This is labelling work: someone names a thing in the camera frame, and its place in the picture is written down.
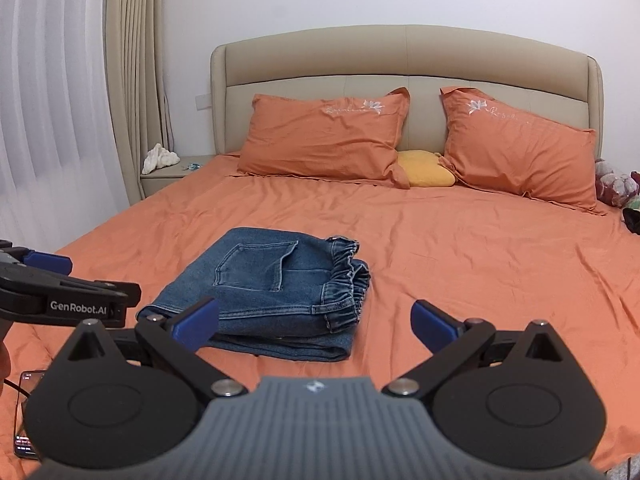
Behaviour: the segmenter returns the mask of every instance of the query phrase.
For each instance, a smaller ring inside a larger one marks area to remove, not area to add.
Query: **nightstand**
[[[193,171],[186,169],[192,162],[197,162],[204,166],[212,158],[213,155],[182,156],[180,157],[180,162],[174,166],[153,170],[148,175],[140,175],[140,182],[142,183],[142,189],[145,190],[145,196],[149,197],[163,187],[177,182],[185,175],[193,173]]]

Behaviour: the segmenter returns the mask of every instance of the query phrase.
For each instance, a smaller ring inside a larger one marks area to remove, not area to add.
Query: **yellow pillow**
[[[402,167],[409,184],[417,187],[449,187],[456,177],[447,168],[438,164],[439,153],[423,150],[398,152],[398,164]]]

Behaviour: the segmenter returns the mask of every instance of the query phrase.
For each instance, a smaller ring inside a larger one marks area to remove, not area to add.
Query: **orange bed sheet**
[[[640,452],[640,237],[626,230],[618,210],[596,216],[461,186],[399,190],[227,176],[236,160],[216,157],[61,250],[72,257],[73,274],[139,282],[145,304],[236,226],[355,238],[372,282],[350,359],[288,362],[212,348],[199,355],[250,388],[264,375],[366,375],[382,386],[430,355],[410,328],[416,298],[504,330],[545,318],[604,400],[607,430],[594,465],[604,470]],[[127,324],[134,324],[133,310]],[[70,330],[14,325],[6,338],[12,379],[46,368]],[[36,467],[12,453],[14,406],[5,388],[2,480]]]

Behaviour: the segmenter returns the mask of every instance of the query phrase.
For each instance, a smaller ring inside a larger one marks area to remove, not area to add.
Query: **embroidered flower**
[[[469,115],[471,115],[476,110],[480,110],[481,108],[486,108],[486,101],[485,100],[481,101],[480,99],[478,99],[478,101],[471,101],[467,106],[470,108]]]
[[[380,101],[364,101],[364,105],[367,108],[370,108],[371,110],[377,111],[378,115],[380,115],[380,112],[382,111],[382,108],[385,107],[385,105],[380,103]]]

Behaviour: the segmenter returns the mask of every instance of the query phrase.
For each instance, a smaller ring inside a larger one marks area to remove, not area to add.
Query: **gray fabric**
[[[640,454],[610,469],[607,480],[640,480]]]

